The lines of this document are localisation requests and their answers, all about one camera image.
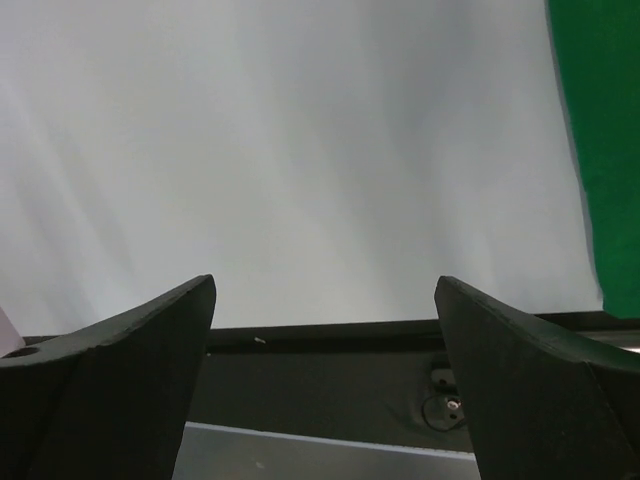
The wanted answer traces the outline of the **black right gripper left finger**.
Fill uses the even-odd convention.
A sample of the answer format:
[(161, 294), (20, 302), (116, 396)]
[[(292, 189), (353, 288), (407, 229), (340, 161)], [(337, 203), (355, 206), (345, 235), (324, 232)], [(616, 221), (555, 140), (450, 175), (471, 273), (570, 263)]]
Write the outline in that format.
[(5, 479), (168, 479), (216, 303), (210, 275), (1, 360)]

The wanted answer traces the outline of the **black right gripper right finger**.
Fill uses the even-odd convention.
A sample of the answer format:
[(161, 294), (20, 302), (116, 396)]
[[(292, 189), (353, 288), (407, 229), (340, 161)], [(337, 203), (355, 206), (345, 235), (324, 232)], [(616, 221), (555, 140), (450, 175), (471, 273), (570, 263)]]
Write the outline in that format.
[(482, 478), (638, 478), (638, 354), (454, 277), (434, 299)]

